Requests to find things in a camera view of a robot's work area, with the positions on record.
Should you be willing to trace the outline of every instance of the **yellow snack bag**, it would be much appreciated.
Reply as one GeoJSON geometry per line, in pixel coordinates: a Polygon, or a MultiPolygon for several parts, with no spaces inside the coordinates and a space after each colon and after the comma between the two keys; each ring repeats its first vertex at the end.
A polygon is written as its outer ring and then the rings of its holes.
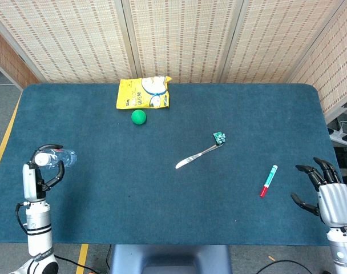
{"type": "Polygon", "coordinates": [[[168,107],[168,76],[138,79],[121,79],[116,108],[161,108],[168,107]]]}

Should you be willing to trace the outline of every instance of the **red marker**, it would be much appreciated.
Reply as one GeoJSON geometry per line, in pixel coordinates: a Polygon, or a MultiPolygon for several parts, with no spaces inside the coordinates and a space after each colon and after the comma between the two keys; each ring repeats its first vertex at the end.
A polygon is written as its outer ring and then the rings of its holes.
{"type": "Polygon", "coordinates": [[[272,178],[274,178],[275,172],[277,171],[277,165],[273,165],[270,171],[269,176],[266,179],[266,182],[263,186],[263,189],[261,190],[260,197],[263,198],[266,195],[267,190],[269,189],[269,186],[271,184],[272,178]]]}

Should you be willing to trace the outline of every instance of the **robotic arm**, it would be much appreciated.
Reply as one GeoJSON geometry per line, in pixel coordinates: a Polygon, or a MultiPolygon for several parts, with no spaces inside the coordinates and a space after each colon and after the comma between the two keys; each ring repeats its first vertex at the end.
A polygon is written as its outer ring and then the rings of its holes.
{"type": "Polygon", "coordinates": [[[306,204],[295,193],[291,193],[291,197],[300,208],[319,216],[329,227],[327,239],[336,272],[347,274],[347,187],[330,163],[319,158],[314,161],[323,170],[323,176],[311,166],[297,165],[296,168],[308,174],[317,192],[318,205],[306,204]]]}
{"type": "Polygon", "coordinates": [[[34,158],[37,153],[47,148],[60,149],[62,147],[58,144],[47,144],[39,147],[30,161],[23,166],[24,197],[27,201],[18,203],[15,213],[20,227],[27,235],[29,254],[32,259],[10,274],[58,273],[58,264],[53,254],[50,206],[46,203],[46,191],[51,190],[62,180],[64,165],[62,161],[59,161],[58,174],[45,183],[34,158]],[[27,206],[26,224],[22,224],[19,218],[19,209],[22,206],[27,206]]]}

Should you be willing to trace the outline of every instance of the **green ball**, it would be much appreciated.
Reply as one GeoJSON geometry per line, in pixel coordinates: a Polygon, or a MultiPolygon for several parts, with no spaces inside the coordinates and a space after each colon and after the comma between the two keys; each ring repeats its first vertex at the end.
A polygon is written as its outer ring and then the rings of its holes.
{"type": "Polygon", "coordinates": [[[132,121],[135,124],[143,124],[146,121],[146,113],[143,110],[135,110],[132,113],[132,121]]]}

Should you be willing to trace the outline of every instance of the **black cable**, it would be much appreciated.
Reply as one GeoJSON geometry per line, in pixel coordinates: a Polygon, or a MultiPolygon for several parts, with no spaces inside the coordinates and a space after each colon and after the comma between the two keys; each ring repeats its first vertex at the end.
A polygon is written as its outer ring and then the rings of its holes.
{"type": "Polygon", "coordinates": [[[26,231],[24,225],[21,223],[20,217],[19,217],[19,209],[23,206],[24,206],[24,203],[17,203],[16,208],[15,208],[15,214],[16,214],[16,219],[18,219],[18,223],[19,223],[21,229],[24,231],[25,234],[27,234],[27,231],[26,231]]]}
{"type": "Polygon", "coordinates": [[[70,259],[57,256],[56,254],[54,254],[54,257],[56,257],[56,258],[59,259],[59,260],[68,261],[69,263],[73,263],[73,264],[75,264],[75,265],[77,265],[77,266],[79,266],[79,267],[83,267],[83,268],[85,268],[85,269],[88,269],[88,270],[90,270],[90,271],[93,271],[93,273],[101,274],[100,272],[97,272],[96,270],[93,270],[93,269],[90,268],[90,267],[87,267],[87,266],[85,266],[85,265],[78,264],[78,263],[76,263],[75,261],[72,261],[72,260],[70,260],[70,259]]]}
{"type": "Polygon", "coordinates": [[[297,261],[292,261],[292,260],[279,260],[279,261],[273,261],[272,263],[262,267],[262,269],[260,269],[259,271],[256,272],[256,274],[259,274],[261,271],[263,271],[264,269],[268,268],[270,265],[273,264],[277,264],[277,263],[284,263],[284,262],[288,262],[288,263],[293,263],[293,264],[297,264],[300,265],[301,267],[303,267],[304,269],[306,269],[310,274],[313,274],[307,267],[305,267],[304,265],[298,263],[297,261]]]}
{"type": "Polygon", "coordinates": [[[109,257],[110,250],[111,250],[111,245],[109,245],[109,250],[108,250],[108,252],[107,252],[107,254],[106,254],[106,259],[105,259],[107,268],[108,268],[109,270],[110,270],[110,266],[109,266],[109,263],[107,262],[107,258],[109,257]]]}

